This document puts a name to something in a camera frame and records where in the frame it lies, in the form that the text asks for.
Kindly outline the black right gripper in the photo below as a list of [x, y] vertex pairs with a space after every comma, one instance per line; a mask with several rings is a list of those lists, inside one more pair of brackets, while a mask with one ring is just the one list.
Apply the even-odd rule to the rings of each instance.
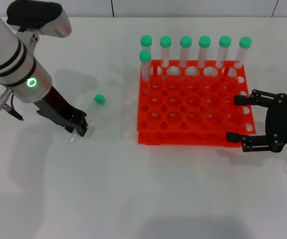
[[252, 90], [247, 97], [235, 95], [234, 104], [238, 106], [269, 106], [265, 121], [266, 135], [242, 135], [227, 132], [226, 139], [230, 143], [240, 143], [243, 152], [282, 151], [287, 144], [287, 95], [273, 94]]

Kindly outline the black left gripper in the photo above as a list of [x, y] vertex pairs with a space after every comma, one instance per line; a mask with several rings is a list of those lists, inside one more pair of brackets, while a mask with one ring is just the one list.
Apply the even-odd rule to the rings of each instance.
[[87, 132], [87, 114], [70, 105], [63, 96], [52, 86], [49, 92], [41, 100], [36, 101], [38, 113], [52, 122], [65, 127], [72, 133], [74, 129], [83, 137]]

